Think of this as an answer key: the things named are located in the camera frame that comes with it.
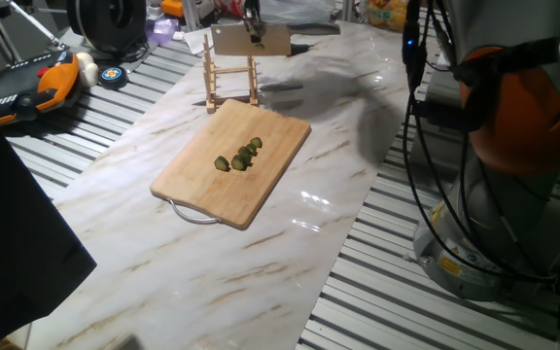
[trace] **yellow label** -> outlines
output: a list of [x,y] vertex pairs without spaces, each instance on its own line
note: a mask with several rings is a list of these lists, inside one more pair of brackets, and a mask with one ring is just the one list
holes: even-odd
[[462,269],[462,267],[458,263],[450,260],[445,256],[442,256],[437,264],[445,271],[450,272],[455,276],[459,275],[459,271]]
[[438,204],[433,210],[432,210],[432,225],[435,225],[436,222],[438,221],[439,218],[439,213],[442,211],[442,208],[444,207],[444,202],[441,202],[440,204]]

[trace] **cutting board handle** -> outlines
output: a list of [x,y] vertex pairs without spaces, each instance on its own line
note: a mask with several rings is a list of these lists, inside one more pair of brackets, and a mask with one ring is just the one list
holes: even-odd
[[172,209],[174,209],[174,212],[176,213],[176,215],[181,217],[181,219],[185,220],[186,222],[189,222],[189,223],[192,223],[192,224],[201,224],[201,225],[211,225],[211,224],[221,224],[222,223],[222,219],[220,219],[220,218],[209,218],[209,219],[192,218],[191,216],[183,214],[179,210],[179,208],[176,207],[176,204],[174,204],[172,199],[167,198],[167,201],[170,204],[172,204]]

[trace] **marble countertop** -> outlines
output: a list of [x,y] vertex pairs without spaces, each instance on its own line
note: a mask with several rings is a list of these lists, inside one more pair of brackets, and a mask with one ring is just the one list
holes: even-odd
[[[260,86],[304,83],[263,107],[312,133],[247,230],[186,223],[149,191],[210,119],[201,63],[56,200],[98,267],[33,324],[28,349],[109,349],[127,334],[152,350],[295,348],[407,100],[401,35],[340,25],[294,36],[308,53],[256,58]],[[218,80],[220,95],[246,88],[239,73]]]

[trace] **wooden stand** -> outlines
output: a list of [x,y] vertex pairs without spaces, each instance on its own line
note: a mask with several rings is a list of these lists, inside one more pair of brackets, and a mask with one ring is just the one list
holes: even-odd
[[248,81],[250,82],[250,95],[231,97],[231,99],[249,102],[251,105],[257,107],[259,106],[259,84],[257,82],[257,66],[254,58],[252,58],[250,55],[248,56],[248,65],[245,67],[216,68],[215,62],[213,61],[213,59],[211,59],[208,37],[204,35],[203,65],[204,86],[206,87],[206,111],[208,114],[215,113],[217,107],[226,101],[225,98],[218,98],[216,92],[217,75],[222,73],[248,72]]

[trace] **wooden cutting board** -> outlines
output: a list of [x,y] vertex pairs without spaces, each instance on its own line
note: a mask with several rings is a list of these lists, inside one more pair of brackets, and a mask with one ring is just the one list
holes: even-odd
[[[235,100],[211,120],[151,185],[154,196],[172,199],[235,228],[247,228],[310,133],[310,123]],[[245,171],[215,168],[260,137],[262,148]]]

